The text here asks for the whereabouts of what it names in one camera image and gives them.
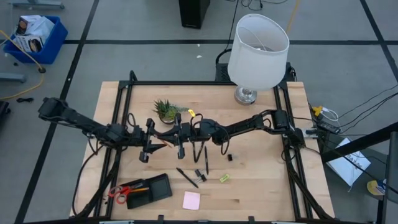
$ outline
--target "small plant pot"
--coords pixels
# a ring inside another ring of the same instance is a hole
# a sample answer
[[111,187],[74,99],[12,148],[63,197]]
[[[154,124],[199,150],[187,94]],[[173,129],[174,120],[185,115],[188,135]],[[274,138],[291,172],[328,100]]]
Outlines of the small plant pot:
[[161,117],[159,117],[159,119],[165,124],[174,124],[174,119],[173,120],[167,120],[167,119],[164,119],[164,118],[161,118]]

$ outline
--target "yellow clip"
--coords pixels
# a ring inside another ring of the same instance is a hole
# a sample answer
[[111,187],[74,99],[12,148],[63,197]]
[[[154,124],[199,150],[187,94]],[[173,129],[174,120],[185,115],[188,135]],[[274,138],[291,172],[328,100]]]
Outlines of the yellow clip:
[[193,110],[189,109],[188,112],[189,112],[193,117],[196,116],[196,114],[195,114],[195,112],[193,112]]
[[315,113],[315,116],[319,116],[321,114],[322,108],[323,108],[323,106],[319,106],[319,107],[313,106],[312,107],[312,110]]
[[225,174],[222,178],[220,178],[220,182],[224,183],[228,179],[229,179],[229,174]]

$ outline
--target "pink sticky note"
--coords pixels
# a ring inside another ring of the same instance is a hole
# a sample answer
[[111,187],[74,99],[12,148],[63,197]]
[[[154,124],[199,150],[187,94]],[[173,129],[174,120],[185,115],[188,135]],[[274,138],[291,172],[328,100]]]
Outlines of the pink sticky note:
[[189,210],[199,210],[200,194],[194,192],[185,192],[182,208]]

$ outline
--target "gray floor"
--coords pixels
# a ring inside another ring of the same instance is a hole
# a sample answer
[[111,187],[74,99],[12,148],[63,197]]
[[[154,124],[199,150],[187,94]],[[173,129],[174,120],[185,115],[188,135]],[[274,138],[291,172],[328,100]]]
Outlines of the gray floor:
[[[60,16],[69,30],[68,40],[79,40],[93,0],[63,0],[65,10],[15,8],[19,15]],[[368,1],[373,16],[386,40],[398,40],[398,16],[395,0]],[[284,4],[264,3],[257,11],[286,27],[295,0]],[[88,40],[179,40],[227,39],[234,3],[213,0],[202,29],[180,25],[177,0],[99,0],[88,33]],[[0,29],[9,32],[10,10],[0,2]],[[238,6],[236,22],[249,14]],[[360,1],[302,0],[289,33],[291,40],[377,40]],[[44,84],[26,94],[33,103],[9,100],[12,113],[0,132],[0,222],[12,223],[21,205],[27,184],[42,148],[49,124],[37,118],[37,109],[45,96],[59,96],[75,56],[77,45],[65,44],[53,65],[45,66]],[[125,80],[134,70],[139,80],[214,80],[215,57],[224,44],[186,45],[85,45],[75,71],[67,101],[79,112],[93,116],[102,81]],[[398,60],[398,46],[388,46]],[[28,82],[0,83],[0,97],[35,85],[40,80],[33,65],[12,64],[12,56],[0,56],[0,72],[25,73]],[[221,61],[228,61],[228,56]],[[324,105],[338,114],[351,109],[397,81],[379,45],[291,45],[289,61],[305,83],[309,102]],[[394,90],[379,96],[381,100]],[[351,129],[351,134],[366,134],[397,121],[397,100],[392,99],[368,119]],[[350,121],[364,108],[348,114]],[[79,131],[57,127],[42,175],[34,192],[25,221],[66,218],[81,166],[86,139]],[[373,149],[386,153],[386,143]],[[336,184],[328,178],[336,216],[343,220],[365,222],[376,216],[377,201]]]

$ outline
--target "lamp base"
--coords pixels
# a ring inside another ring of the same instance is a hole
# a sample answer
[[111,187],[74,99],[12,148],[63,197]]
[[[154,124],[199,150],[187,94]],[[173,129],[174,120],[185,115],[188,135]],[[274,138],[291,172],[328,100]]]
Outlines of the lamp base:
[[251,105],[256,101],[257,91],[248,90],[243,87],[236,87],[235,100],[241,105]]

